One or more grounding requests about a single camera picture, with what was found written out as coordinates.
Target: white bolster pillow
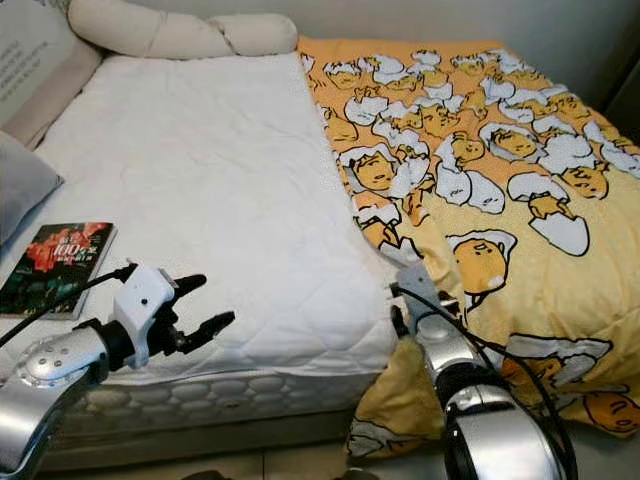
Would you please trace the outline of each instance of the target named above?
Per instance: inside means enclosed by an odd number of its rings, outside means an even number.
[[[72,0],[69,24],[80,37],[124,55],[189,59],[293,51],[298,33],[282,15],[226,15],[202,20],[127,3]]]

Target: white mattress pad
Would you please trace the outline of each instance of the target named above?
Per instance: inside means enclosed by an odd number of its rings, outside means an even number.
[[[386,364],[395,268],[352,223],[297,54],[111,57],[36,153],[66,182],[3,247],[2,279],[42,224],[111,221],[118,235],[101,273],[128,257],[173,277],[204,273],[207,284],[176,305],[187,333],[236,312],[206,347],[160,354],[108,383],[359,375]],[[81,319],[106,321],[117,288],[94,288]],[[14,324],[3,319],[0,333]],[[73,325],[42,320],[21,333],[0,350],[0,380],[30,342]]]

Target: floor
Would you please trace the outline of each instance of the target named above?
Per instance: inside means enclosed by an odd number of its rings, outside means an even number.
[[[640,435],[621,441],[590,428],[572,428],[580,478],[637,479]],[[410,455],[360,465],[381,480],[446,479],[442,456],[433,448]],[[193,473],[216,469],[236,480],[333,480],[348,468],[340,442],[286,449],[213,456],[198,460],[103,469],[74,474],[41,474],[37,480],[180,480]]]

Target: mattress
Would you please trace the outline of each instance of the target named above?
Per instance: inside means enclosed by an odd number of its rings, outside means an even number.
[[[101,273],[131,258],[173,277],[207,275],[176,305],[187,333],[236,313],[204,348],[112,374],[71,415],[69,434],[83,422],[93,433],[155,425],[130,421],[145,411],[171,423],[344,408],[386,364],[395,268],[352,223],[297,54],[111,57],[36,153],[65,184],[3,247],[2,278],[41,224],[110,221],[118,235]],[[117,288],[92,289],[81,319],[106,321]],[[3,320],[0,333],[14,324]],[[0,379],[30,342],[74,325],[42,320],[16,337],[0,350]],[[281,401],[294,391],[309,398]]]

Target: book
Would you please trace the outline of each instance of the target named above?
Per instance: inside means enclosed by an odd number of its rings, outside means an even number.
[[[0,290],[0,315],[26,317],[93,279],[115,233],[107,222],[43,225]],[[42,318],[76,320],[88,293]]]

